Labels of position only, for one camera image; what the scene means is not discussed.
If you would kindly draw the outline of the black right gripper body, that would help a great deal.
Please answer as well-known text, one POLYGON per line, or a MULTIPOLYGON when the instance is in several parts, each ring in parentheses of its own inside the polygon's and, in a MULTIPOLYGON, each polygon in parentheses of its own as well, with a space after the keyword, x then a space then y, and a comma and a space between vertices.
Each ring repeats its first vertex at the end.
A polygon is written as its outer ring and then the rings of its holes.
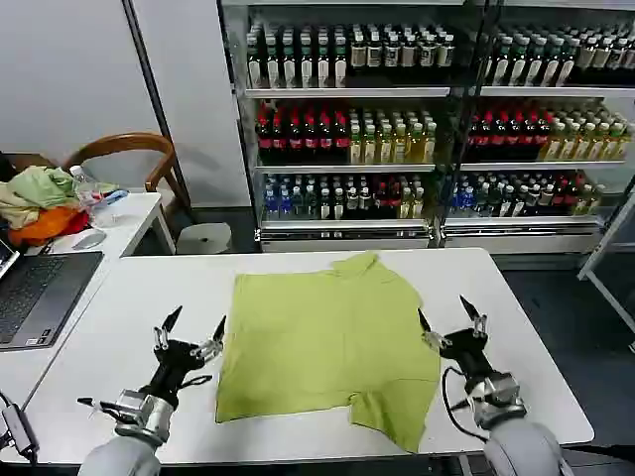
POLYGON ((486 333, 465 328, 444 337, 440 354, 443 358, 454 361, 467 382, 472 385, 494 373, 484 354, 487 342, 486 333))

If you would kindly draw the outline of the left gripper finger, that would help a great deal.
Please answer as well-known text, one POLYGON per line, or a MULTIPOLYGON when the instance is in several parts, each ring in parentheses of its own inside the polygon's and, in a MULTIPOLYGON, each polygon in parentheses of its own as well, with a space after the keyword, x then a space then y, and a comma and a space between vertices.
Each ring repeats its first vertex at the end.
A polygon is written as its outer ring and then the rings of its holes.
POLYGON ((195 359, 215 359, 223 350, 226 316, 222 317, 214 333, 190 351, 195 359))
POLYGON ((169 347, 169 334, 172 332, 183 307, 178 306, 173 312, 169 313, 160 327, 153 328, 156 350, 167 350, 169 347))

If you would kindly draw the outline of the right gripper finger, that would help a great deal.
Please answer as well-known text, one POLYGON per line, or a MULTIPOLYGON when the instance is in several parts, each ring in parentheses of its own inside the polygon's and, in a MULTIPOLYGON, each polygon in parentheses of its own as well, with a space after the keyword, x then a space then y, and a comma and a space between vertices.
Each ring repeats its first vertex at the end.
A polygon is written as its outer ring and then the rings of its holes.
POLYGON ((473 324, 473 335, 477 338, 485 338, 487 336, 486 333, 486 321, 487 316, 485 314, 481 314, 476 307, 463 295, 459 296, 461 304, 465 311, 467 312, 470 320, 473 324))
POLYGON ((418 308, 419 323, 423 331, 423 339, 431 349, 441 349, 443 346, 443 338, 432 330, 423 311, 418 308))

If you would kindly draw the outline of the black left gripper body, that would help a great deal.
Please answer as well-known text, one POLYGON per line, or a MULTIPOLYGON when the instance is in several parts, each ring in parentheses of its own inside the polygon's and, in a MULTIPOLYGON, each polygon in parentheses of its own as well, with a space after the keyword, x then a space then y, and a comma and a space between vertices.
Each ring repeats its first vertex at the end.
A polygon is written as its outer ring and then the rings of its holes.
POLYGON ((204 365, 196 348, 195 344, 170 339, 166 349, 156 350, 159 366, 147 386, 147 394, 159 398, 175 397, 188 373, 204 365))

